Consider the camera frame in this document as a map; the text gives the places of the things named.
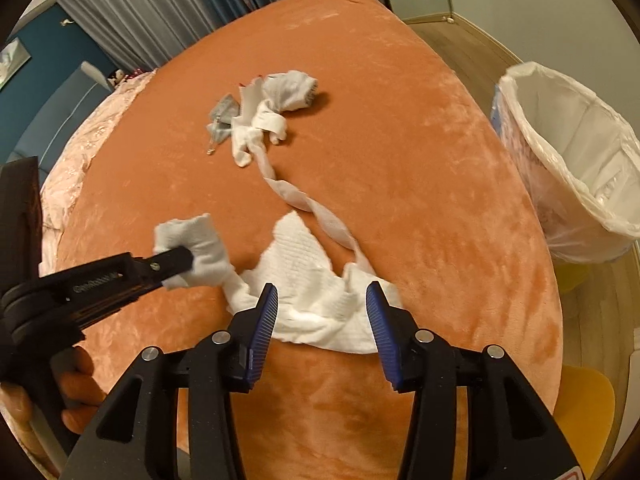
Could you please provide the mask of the person's left hand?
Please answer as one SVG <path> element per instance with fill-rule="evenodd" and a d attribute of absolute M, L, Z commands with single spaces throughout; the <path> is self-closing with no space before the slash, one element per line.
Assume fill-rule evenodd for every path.
<path fill-rule="evenodd" d="M 58 388 L 73 403 L 61 413 L 65 427 L 73 434 L 82 434 L 105 399 L 105 393 L 93 378 L 94 365 L 89 353 L 81 347 L 73 348 L 73 366 L 58 375 Z M 32 428 L 32 401 L 17 385 L 2 382 L 1 406 L 17 440 L 32 458 L 51 476 L 58 478 L 60 470 L 52 462 Z"/>

